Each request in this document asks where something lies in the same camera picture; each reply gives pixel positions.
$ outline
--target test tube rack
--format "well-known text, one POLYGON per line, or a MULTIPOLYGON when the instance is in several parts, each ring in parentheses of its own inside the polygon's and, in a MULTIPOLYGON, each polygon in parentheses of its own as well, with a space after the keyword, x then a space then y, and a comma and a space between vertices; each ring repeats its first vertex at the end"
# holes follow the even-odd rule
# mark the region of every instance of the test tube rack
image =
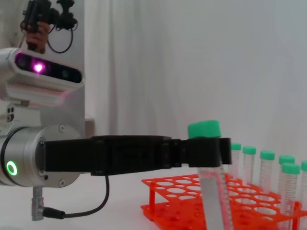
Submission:
MULTIPOLYGON (((142 180, 149 186, 149 204, 141 206, 144 215, 162 230, 206 230, 201 188, 197 174, 142 180), (155 202, 159 194, 167 201, 155 202)), ((262 194, 259 186, 243 186, 242 180, 226 175, 235 230, 277 230, 278 223, 293 219, 298 230, 299 218, 307 216, 295 205, 292 216, 280 214, 279 195, 262 194)))

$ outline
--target white curtain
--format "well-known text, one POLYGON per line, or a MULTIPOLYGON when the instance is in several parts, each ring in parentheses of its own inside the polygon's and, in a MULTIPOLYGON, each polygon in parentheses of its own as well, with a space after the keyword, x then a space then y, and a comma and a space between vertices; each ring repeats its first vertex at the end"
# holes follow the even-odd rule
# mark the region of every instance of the white curtain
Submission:
POLYGON ((87 0, 86 109, 97 133, 185 138, 190 122, 219 119, 234 141, 307 160, 306 8, 87 0))
POLYGON ((153 3, 86 2, 86 110, 98 134, 179 134, 171 41, 153 3))

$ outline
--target cable connector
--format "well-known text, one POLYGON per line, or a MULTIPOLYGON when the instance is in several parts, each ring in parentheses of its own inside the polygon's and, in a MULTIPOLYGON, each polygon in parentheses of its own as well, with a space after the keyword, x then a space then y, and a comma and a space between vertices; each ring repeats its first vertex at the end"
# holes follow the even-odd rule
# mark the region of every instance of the cable connector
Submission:
POLYGON ((54 208, 45 207, 43 210, 43 216, 47 218, 53 218, 53 219, 64 219, 65 212, 54 209, 54 208))

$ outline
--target camera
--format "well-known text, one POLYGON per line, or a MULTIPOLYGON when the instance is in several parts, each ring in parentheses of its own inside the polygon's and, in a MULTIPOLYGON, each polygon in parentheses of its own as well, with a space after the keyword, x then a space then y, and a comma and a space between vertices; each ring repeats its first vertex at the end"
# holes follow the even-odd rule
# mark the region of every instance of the camera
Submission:
POLYGON ((3 101, 55 106, 84 85, 81 70, 18 48, 0 50, 0 72, 0 99, 3 101))

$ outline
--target test tube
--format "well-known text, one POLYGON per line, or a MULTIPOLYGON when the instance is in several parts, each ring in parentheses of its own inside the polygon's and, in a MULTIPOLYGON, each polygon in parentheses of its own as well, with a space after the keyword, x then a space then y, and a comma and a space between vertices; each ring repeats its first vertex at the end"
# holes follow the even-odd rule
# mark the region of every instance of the test tube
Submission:
MULTIPOLYGON (((190 139, 221 137, 219 122, 215 120, 190 124, 188 132, 190 139)), ((228 194, 225 173, 221 156, 217 157, 218 166, 198 168, 207 230, 233 230, 229 197, 225 195, 228 194)))
POLYGON ((253 183, 253 173, 254 173, 254 161, 256 155, 256 147, 245 146, 243 148, 244 162, 243 162, 243 185, 248 186, 248 184, 253 183))
MULTIPOLYGON (((302 210, 307 211, 307 161, 302 162, 301 204, 302 210)), ((299 227, 307 230, 307 217, 301 218, 299 227)))
MULTIPOLYGON (((281 187, 281 207, 280 213, 286 216, 293 215, 295 206, 295 195, 297 186, 297 177, 300 174, 300 165, 284 163, 283 164, 283 184, 281 187)), ((279 223, 279 229, 291 230, 293 220, 286 220, 279 223)))
POLYGON ((271 178, 273 161, 275 160, 275 153, 271 151, 261 151, 261 166, 260 166, 260 180, 259 186, 262 193, 269 193, 271 191, 271 178))
POLYGON ((295 158, 289 155, 281 155, 279 156, 279 179, 278 179, 278 194, 280 195, 282 192, 283 185, 283 164, 284 163, 295 163, 295 158))
POLYGON ((232 164, 229 165, 229 174, 234 180, 239 177, 239 161, 242 145, 240 143, 231 143, 231 160, 232 164))

